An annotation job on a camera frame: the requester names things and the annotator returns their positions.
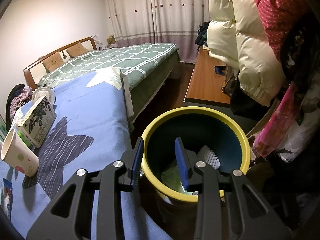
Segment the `green plastic wrapper bag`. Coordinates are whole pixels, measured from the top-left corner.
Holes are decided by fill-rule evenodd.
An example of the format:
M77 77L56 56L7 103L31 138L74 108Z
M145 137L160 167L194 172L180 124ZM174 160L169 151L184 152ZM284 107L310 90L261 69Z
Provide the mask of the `green plastic wrapper bag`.
M172 166L166 171L161 173L161 181L162 183L171 188L174 191L177 191L182 194L187 194L191 196L197 196L198 192L188 192L185 190L184 186L181 183L180 174L177 166Z

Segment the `yellow rimmed trash bin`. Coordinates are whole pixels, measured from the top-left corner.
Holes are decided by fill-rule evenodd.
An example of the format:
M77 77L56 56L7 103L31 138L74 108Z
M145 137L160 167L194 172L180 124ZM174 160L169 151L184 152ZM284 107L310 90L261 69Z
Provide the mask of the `yellow rimmed trash bin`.
M197 196L166 186L161 174L176 164L174 142L182 139L186 149L198 153L208 146L220 159L220 170L240 169L247 173L250 146L241 127L220 111L198 106L167 111L148 124L142 134L142 170L155 189L155 211L147 208L153 220L172 239L193 239Z

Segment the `paper cup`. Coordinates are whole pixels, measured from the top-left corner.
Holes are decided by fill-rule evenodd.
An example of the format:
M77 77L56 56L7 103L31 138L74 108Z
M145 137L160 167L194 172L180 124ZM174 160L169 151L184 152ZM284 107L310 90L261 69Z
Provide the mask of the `paper cup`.
M3 142L1 160L28 177L33 177L39 168L38 157L14 129L9 131Z

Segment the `pink plastic bag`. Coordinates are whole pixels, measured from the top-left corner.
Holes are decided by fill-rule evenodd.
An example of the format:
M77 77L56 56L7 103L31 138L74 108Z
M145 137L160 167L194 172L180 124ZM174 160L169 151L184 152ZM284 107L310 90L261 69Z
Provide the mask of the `pink plastic bag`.
M291 82L279 106L253 142L253 153L266 157L281 143L296 119L300 103L296 100L297 86Z

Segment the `green label bottle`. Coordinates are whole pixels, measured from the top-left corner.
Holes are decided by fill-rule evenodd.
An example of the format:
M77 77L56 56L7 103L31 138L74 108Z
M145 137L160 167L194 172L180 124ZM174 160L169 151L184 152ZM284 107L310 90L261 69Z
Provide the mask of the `green label bottle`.
M22 139L22 141L30 148L34 148L33 144L31 141L28 139L28 137L22 132L22 131L17 131L18 136Z

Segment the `white floral carton box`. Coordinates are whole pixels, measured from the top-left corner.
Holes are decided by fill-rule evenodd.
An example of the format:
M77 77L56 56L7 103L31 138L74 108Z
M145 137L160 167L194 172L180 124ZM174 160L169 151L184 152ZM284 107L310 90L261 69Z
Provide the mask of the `white floral carton box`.
M40 148L48 134L56 113L46 96L42 96L32 105L24 117L17 123L20 131L35 148Z

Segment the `clear plastic tub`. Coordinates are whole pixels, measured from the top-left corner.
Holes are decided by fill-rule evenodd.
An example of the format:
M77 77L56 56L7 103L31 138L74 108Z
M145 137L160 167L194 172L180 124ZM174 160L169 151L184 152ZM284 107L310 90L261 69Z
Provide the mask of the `clear plastic tub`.
M40 87L34 90L32 102L35 103L39 98L45 96L53 106L56 100L55 93L48 87Z

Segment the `pile of clothes on cabinet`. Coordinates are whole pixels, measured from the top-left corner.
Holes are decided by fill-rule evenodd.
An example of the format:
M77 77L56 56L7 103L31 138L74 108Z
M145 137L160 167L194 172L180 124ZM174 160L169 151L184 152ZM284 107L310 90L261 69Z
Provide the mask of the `pile of clothes on cabinet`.
M33 90L25 84L18 84L13 87L8 95L5 108L5 124L9 131L17 110L28 103L32 98Z

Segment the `brown left pillow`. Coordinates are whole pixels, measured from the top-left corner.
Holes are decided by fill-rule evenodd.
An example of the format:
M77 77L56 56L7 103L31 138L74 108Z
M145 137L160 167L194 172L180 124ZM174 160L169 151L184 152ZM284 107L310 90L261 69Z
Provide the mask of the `brown left pillow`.
M54 71L56 68L61 67L64 63L65 62L61 58L47 58L42 62L43 66L45 67L48 73Z

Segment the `brown pillow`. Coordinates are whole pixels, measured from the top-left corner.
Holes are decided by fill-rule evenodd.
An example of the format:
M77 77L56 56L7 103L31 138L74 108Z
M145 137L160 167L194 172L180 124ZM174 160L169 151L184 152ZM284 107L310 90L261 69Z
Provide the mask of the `brown pillow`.
M71 58L75 58L77 56L80 56L80 55L83 55L83 54L89 52L89 50L87 48L85 48L80 42L69 47L68 49L66 49L66 51Z
M54 71L56 68L61 67L64 63L65 62L61 58L47 58L42 62L43 66L45 67L48 73Z

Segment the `bed with green checked quilt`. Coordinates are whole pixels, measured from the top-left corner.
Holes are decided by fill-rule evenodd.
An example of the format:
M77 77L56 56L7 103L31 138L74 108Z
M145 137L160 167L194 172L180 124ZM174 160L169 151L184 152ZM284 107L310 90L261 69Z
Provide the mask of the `bed with green checked quilt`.
M134 122L159 91L180 61L174 43L145 43L108 50L92 50L71 58L41 77L38 87L54 88L89 72L115 67L127 76L131 93Z

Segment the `brown right pillow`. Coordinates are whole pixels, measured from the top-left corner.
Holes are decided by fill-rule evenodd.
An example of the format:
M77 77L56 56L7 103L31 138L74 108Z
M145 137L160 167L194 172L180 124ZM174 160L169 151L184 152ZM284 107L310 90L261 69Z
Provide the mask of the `brown right pillow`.
M75 58L77 56L80 56L80 55L83 55L83 54L89 52L89 50L87 48L85 48L80 42L69 47L68 49L66 49L66 51L71 58Z

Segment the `cream puffer jacket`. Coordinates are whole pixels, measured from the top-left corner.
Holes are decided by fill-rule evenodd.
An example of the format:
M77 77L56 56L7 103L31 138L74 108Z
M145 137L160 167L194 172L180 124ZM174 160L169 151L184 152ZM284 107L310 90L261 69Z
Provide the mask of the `cream puffer jacket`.
M209 55L239 70L240 88L269 106L284 83L254 0L209 0Z

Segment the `pink and white curtain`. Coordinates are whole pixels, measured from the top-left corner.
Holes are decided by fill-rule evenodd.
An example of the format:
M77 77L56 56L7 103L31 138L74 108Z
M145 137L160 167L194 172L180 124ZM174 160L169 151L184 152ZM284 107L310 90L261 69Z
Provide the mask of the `pink and white curtain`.
M171 42L185 63L195 62L197 31L210 20L208 0L106 0L106 9L117 46Z

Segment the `red puffer jacket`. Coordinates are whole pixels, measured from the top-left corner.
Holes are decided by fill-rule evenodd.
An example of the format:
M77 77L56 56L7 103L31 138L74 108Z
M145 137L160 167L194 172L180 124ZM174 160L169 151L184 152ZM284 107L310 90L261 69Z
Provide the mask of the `red puffer jacket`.
M307 37L319 39L319 21L306 0L254 0L268 44L276 59L290 30L298 21L307 29Z

